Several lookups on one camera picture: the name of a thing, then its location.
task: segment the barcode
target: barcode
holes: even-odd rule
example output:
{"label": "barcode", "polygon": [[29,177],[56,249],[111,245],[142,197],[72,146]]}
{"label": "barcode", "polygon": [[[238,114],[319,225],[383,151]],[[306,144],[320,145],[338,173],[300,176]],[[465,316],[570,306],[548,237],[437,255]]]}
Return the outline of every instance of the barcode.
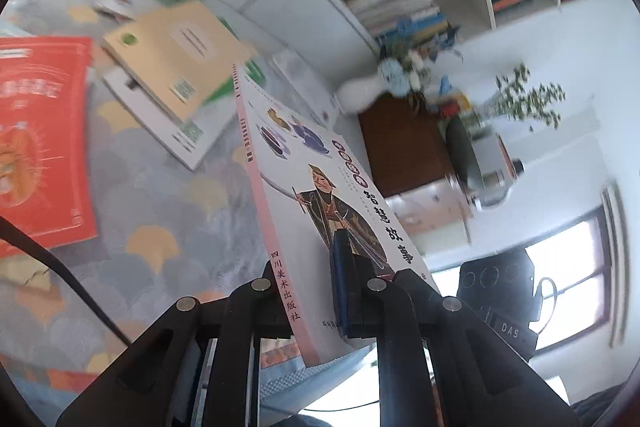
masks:
{"label": "barcode", "polygon": [[182,133],[189,140],[191,140],[193,144],[196,144],[200,139],[200,136],[202,136],[202,129],[198,127],[196,124],[194,124],[192,121],[190,121],[187,125],[184,126],[184,128],[182,129]]}
{"label": "barcode", "polygon": [[183,102],[187,102],[191,98],[191,95],[196,92],[195,87],[191,86],[191,84],[188,83],[184,78],[176,82],[171,90]]}

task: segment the yellow book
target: yellow book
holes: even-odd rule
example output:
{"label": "yellow book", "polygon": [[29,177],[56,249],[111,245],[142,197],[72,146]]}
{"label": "yellow book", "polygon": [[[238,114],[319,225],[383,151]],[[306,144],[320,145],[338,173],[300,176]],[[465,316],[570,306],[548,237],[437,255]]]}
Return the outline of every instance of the yellow book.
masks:
{"label": "yellow book", "polygon": [[160,8],[106,34],[104,47],[176,121],[193,115],[252,55],[200,1]]}

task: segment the cartoon man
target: cartoon man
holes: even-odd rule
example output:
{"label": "cartoon man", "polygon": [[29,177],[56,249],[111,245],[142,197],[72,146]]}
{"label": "cartoon man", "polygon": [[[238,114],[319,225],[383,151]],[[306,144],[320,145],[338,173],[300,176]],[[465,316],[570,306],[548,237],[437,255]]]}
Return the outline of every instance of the cartoon man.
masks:
{"label": "cartoon man", "polygon": [[316,190],[296,193],[296,199],[308,209],[326,247],[332,249],[336,230],[347,229],[351,251],[372,260],[377,275],[393,275],[385,251],[371,227],[356,210],[333,194],[335,185],[321,169],[314,165],[309,167]]}

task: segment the plant pot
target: plant pot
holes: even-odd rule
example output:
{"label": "plant pot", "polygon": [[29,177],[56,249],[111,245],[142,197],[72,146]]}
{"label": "plant pot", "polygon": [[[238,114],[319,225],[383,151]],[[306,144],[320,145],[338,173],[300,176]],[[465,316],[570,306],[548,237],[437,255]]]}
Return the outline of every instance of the plant pot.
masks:
{"label": "plant pot", "polygon": [[362,78],[352,78],[334,93],[334,100],[343,114],[358,114],[388,91],[386,80],[378,72]]}

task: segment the children's book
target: children's book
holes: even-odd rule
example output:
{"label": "children's book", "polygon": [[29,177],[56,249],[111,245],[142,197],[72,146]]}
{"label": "children's book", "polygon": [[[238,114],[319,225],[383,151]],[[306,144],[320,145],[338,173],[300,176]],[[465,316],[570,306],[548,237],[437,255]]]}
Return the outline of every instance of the children's book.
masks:
{"label": "children's book", "polygon": [[306,365],[362,345],[335,315],[331,248],[347,230],[351,251],[378,277],[414,270],[436,288],[398,218],[345,140],[271,98],[234,67],[236,102],[258,220],[280,297]]}
{"label": "children's book", "polygon": [[[0,39],[0,215],[43,247],[95,237],[84,163],[91,39]],[[0,242],[0,257],[19,250]]]}

